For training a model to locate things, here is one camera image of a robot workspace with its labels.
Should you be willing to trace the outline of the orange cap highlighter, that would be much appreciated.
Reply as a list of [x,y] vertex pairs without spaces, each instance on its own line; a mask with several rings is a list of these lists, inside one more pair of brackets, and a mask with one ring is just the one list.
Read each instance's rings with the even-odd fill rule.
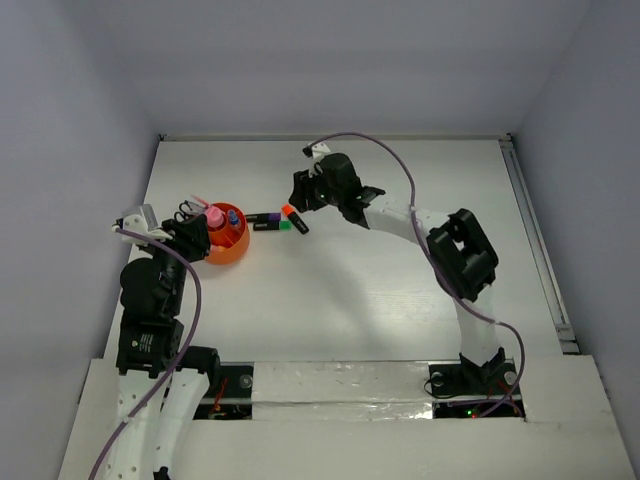
[[281,208],[281,210],[284,213],[284,215],[287,217],[289,222],[296,228],[298,232],[300,232],[302,235],[306,235],[309,233],[309,227],[302,220],[302,218],[299,216],[299,214],[297,213],[297,211],[294,209],[293,206],[289,204],[285,204]]

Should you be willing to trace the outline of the black handled scissors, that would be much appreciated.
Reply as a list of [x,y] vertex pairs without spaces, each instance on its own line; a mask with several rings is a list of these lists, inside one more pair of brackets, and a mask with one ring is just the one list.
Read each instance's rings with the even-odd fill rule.
[[189,200],[184,200],[181,202],[176,212],[173,215],[175,221],[181,222],[186,221],[195,215],[198,215],[200,212],[200,207],[198,204],[195,204]]

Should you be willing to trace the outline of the pink patterned tube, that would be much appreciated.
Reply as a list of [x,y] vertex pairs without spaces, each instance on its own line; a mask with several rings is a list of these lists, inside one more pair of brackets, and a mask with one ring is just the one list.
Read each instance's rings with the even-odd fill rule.
[[217,231],[224,227],[226,216],[223,210],[215,205],[210,205],[205,211],[207,228],[209,231]]

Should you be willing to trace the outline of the orange round organizer container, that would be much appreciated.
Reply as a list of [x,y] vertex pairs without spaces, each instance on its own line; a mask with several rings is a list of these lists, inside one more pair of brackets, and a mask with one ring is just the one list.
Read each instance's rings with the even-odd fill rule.
[[[218,202],[210,205],[215,205],[224,211],[226,223],[223,228],[217,231],[208,230],[211,248],[205,260],[213,265],[234,264],[242,259],[250,244],[249,227],[245,215],[239,207],[233,204]],[[241,219],[240,229],[233,229],[229,225],[227,211],[230,209],[235,210]]]

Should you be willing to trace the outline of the purple cap highlighter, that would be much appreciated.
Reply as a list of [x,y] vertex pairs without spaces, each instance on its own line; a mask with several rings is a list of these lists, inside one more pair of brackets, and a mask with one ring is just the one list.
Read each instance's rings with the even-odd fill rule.
[[279,212],[246,214],[245,219],[248,223],[279,222],[281,220],[281,214]]

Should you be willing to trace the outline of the green cap highlighter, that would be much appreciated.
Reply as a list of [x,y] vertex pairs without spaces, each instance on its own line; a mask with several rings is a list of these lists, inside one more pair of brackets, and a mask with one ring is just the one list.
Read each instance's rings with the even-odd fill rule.
[[292,228],[289,221],[266,221],[253,224],[254,231],[288,231]]

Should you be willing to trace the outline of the clear spray bottle blue cap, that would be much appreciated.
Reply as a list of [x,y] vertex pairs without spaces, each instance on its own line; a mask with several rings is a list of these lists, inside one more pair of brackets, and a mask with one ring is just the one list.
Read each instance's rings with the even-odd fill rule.
[[233,229],[240,229],[241,228],[241,219],[239,218],[237,212],[233,209],[230,209],[227,211],[227,219],[228,219],[228,223],[229,225],[233,228]]

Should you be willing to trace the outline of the red gel pen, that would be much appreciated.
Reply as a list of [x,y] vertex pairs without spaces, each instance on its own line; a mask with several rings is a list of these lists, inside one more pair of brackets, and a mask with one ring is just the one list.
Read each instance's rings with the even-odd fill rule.
[[196,196],[196,195],[191,195],[191,198],[201,207],[203,208],[208,208],[209,207],[209,202],[205,201],[204,199]]

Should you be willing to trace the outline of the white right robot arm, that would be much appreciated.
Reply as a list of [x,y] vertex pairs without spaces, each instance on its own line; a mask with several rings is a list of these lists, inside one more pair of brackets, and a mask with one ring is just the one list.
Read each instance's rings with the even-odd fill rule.
[[424,247],[439,285],[452,296],[461,339],[454,371],[433,374],[427,383],[438,399],[482,394],[496,381],[505,351],[488,320],[499,260],[474,214],[417,209],[363,185],[347,155],[310,147],[303,152],[310,166],[293,174],[289,203],[301,213],[333,206],[354,225]]

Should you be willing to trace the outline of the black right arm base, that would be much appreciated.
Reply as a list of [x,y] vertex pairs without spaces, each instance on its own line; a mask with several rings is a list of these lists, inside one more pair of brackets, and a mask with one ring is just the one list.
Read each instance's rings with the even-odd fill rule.
[[508,361],[486,384],[473,384],[457,363],[430,364],[423,390],[432,400],[434,419],[524,418],[519,387],[513,387],[516,367]]

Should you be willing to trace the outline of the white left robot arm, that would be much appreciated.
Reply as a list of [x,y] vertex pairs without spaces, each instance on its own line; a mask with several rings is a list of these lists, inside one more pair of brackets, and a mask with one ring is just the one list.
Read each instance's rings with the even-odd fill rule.
[[198,277],[193,265],[210,250],[207,220],[158,222],[145,204],[112,229],[146,255],[120,274],[116,427],[90,476],[171,479],[201,400],[221,383],[217,350],[192,345],[194,328],[178,319],[185,282]]

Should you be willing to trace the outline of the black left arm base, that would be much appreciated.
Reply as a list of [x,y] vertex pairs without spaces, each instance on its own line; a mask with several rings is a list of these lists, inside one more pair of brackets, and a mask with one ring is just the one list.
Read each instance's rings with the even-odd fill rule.
[[253,363],[223,363],[218,383],[200,401],[195,420],[250,420]]

